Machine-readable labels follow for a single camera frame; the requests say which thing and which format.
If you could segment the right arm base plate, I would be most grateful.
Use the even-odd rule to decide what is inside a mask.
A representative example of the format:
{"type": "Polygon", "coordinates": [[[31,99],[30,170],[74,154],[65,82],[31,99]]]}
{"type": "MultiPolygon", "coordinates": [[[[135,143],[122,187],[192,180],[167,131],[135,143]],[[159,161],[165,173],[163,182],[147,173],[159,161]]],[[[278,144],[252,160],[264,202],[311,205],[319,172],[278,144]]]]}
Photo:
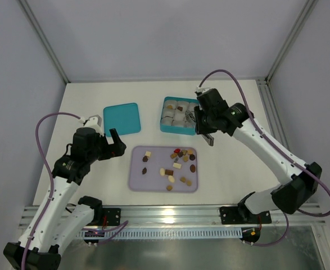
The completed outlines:
{"type": "Polygon", "coordinates": [[[241,217],[237,206],[222,206],[219,208],[220,219],[222,225],[242,224],[241,217]]]}

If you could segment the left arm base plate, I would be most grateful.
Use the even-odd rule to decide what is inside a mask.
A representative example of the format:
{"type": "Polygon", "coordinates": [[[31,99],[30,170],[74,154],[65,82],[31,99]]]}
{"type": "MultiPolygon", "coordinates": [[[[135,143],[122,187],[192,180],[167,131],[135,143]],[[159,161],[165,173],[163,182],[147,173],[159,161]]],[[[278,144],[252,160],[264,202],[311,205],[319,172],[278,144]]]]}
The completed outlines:
{"type": "Polygon", "coordinates": [[[120,208],[102,208],[102,218],[100,219],[100,225],[102,227],[118,226],[121,220],[120,208]]]}

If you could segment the metal tongs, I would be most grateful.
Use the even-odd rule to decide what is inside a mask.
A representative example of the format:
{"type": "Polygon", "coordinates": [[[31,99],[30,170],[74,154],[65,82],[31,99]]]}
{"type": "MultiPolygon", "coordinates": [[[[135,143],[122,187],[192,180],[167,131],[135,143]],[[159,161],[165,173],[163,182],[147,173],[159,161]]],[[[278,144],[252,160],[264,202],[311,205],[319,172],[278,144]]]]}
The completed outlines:
{"type": "Polygon", "coordinates": [[[213,147],[215,138],[210,134],[203,134],[200,132],[200,122],[196,119],[195,113],[193,111],[187,110],[185,112],[185,119],[191,126],[194,127],[196,134],[202,136],[202,138],[206,141],[206,143],[213,147]]]}

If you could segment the teal chocolate box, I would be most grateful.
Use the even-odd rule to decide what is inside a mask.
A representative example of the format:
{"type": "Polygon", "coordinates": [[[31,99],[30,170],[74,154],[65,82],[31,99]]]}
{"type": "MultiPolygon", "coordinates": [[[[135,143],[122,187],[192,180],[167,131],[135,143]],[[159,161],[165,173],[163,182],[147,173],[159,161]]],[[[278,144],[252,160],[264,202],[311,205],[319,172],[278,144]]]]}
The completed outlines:
{"type": "Polygon", "coordinates": [[[198,106],[198,101],[195,99],[165,97],[161,110],[160,130],[165,133],[194,136],[196,131],[186,121],[185,112],[187,110],[194,112],[196,106],[198,106]],[[167,109],[168,105],[172,105],[173,109],[167,109]]]}

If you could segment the aluminium frame rail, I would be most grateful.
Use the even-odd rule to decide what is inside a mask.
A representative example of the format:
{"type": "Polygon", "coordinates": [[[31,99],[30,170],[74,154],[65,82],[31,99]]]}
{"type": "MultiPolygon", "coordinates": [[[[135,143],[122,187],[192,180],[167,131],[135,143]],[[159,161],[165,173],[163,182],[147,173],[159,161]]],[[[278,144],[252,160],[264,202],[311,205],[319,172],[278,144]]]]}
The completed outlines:
{"type": "MultiPolygon", "coordinates": [[[[106,205],[105,208],[120,209],[120,221],[128,221],[132,227],[156,227],[156,226],[227,226],[234,227],[240,225],[238,221],[233,224],[222,224],[225,222],[235,221],[235,218],[230,218],[228,214],[222,213],[222,206],[231,205],[106,205]]],[[[26,229],[33,219],[39,206],[26,206],[22,213],[19,223],[19,229],[26,229]]],[[[307,203],[302,208],[304,210],[319,213],[320,207],[316,203],[307,203]]],[[[284,214],[280,210],[272,210],[266,217],[271,218],[271,223],[265,223],[265,218],[258,219],[255,217],[255,224],[261,221],[265,226],[284,226],[286,220],[284,214]]],[[[325,218],[316,218],[305,215],[299,212],[295,214],[287,214],[290,226],[323,226],[326,224],[325,218]]]]}

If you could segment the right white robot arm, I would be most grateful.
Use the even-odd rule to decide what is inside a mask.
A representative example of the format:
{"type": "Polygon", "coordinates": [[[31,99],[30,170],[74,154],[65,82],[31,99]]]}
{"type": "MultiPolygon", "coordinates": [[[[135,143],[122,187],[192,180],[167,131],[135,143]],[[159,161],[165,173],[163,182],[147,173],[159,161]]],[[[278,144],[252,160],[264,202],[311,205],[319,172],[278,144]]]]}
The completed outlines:
{"type": "Polygon", "coordinates": [[[252,192],[238,203],[244,219],[249,213],[281,210],[293,214],[318,188],[314,177],[320,177],[322,168],[292,155],[278,141],[266,141],[271,135],[254,119],[245,105],[229,106],[215,88],[197,90],[199,105],[195,107],[197,134],[221,131],[247,146],[276,176],[278,183],[267,190],[252,192]]]}

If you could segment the brown square chocolate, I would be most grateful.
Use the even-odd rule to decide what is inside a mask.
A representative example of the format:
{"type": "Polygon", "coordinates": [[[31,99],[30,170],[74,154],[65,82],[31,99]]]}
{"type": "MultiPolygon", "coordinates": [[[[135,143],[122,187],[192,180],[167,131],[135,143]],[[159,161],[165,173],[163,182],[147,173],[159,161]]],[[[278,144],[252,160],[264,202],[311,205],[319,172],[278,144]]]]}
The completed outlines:
{"type": "Polygon", "coordinates": [[[169,176],[171,175],[171,176],[172,176],[173,173],[174,173],[173,170],[170,170],[170,169],[166,169],[166,170],[165,170],[165,174],[166,174],[166,175],[169,175],[169,176]]]}

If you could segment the white square chocolate centre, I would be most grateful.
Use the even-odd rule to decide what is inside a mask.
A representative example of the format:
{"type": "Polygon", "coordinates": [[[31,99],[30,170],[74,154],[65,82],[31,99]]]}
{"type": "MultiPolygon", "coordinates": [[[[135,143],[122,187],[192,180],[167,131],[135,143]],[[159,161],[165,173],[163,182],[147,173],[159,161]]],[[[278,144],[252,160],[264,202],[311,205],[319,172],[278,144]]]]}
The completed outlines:
{"type": "Polygon", "coordinates": [[[180,169],[182,165],[180,163],[173,163],[173,168],[180,169]]]}

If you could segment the purple tray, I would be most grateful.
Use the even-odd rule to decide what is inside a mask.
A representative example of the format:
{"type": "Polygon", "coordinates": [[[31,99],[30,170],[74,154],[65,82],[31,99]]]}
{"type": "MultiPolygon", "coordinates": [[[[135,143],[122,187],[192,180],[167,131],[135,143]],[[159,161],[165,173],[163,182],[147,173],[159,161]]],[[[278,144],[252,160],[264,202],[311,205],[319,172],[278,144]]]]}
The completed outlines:
{"type": "Polygon", "coordinates": [[[198,189],[198,165],[197,152],[190,147],[182,146],[136,146],[132,150],[128,185],[132,191],[139,192],[177,192],[177,193],[194,193],[198,189]],[[180,149],[179,153],[175,153],[175,149],[180,149]],[[146,151],[151,152],[148,162],[142,159],[146,151]],[[196,159],[190,160],[189,156],[194,154],[196,159]],[[183,156],[188,156],[188,161],[183,161],[183,156]],[[173,163],[180,163],[180,169],[173,168],[173,163]],[[190,171],[191,165],[196,166],[196,171],[190,171]],[[142,174],[142,169],[147,168],[147,173],[142,174]],[[164,168],[173,170],[175,182],[168,180],[169,175],[160,175],[160,169],[164,168]],[[186,181],[192,181],[191,186],[186,185],[186,181]],[[172,185],[173,189],[168,191],[166,187],[172,185]]]}

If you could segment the teal box lid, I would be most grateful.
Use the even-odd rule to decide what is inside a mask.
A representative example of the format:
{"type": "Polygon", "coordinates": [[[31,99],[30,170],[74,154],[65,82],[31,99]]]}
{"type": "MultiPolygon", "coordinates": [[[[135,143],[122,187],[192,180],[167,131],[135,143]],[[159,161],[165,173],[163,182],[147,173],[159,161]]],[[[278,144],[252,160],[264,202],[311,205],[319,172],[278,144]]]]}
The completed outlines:
{"type": "Polygon", "coordinates": [[[110,137],[110,129],[116,129],[118,135],[135,134],[141,131],[141,121],[137,103],[124,103],[103,109],[104,131],[110,137]]]}

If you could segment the black swirl round chocolate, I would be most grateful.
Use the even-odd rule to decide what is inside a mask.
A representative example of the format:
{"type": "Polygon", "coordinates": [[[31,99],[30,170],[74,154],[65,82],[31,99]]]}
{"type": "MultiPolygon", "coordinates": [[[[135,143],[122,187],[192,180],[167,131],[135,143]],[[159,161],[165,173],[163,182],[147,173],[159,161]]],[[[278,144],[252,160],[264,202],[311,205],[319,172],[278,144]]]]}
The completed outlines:
{"type": "Polygon", "coordinates": [[[195,157],[195,155],[194,155],[194,154],[191,154],[191,155],[189,156],[189,159],[193,161],[193,160],[195,160],[195,159],[196,159],[196,157],[195,157]]]}

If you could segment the brown leaf chocolate right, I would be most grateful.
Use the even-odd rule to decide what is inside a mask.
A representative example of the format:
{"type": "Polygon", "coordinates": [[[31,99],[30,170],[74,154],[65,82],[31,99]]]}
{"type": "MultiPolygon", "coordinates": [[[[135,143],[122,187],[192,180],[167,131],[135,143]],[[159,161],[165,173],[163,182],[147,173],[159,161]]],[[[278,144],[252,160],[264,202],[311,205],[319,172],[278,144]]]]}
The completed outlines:
{"type": "Polygon", "coordinates": [[[196,171],[196,166],[192,164],[192,165],[190,166],[190,171],[191,171],[192,173],[194,173],[194,172],[196,171]]]}

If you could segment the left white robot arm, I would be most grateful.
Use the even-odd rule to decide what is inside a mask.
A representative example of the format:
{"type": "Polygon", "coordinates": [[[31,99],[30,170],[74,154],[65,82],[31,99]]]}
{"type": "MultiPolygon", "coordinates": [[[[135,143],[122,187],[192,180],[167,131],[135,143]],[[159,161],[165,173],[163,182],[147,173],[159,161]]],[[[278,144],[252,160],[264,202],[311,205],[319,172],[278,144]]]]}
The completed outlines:
{"type": "Polygon", "coordinates": [[[49,189],[33,220],[17,242],[4,248],[3,254],[14,269],[57,269],[80,230],[101,220],[102,201],[90,196],[82,197],[65,221],[61,217],[94,162],[124,155],[126,145],[115,129],[110,133],[112,143],[94,128],[76,130],[70,152],[59,158],[50,172],[49,189]]]}

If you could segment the cream oval chocolate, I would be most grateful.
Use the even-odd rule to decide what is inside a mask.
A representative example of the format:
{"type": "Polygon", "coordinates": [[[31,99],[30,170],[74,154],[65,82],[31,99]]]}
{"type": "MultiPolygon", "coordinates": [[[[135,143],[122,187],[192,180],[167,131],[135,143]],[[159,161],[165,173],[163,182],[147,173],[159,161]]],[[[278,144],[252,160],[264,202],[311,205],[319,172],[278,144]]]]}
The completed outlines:
{"type": "Polygon", "coordinates": [[[175,182],[175,178],[174,178],[172,175],[169,175],[169,176],[168,176],[168,180],[169,180],[171,183],[174,183],[174,182],[175,182]]]}

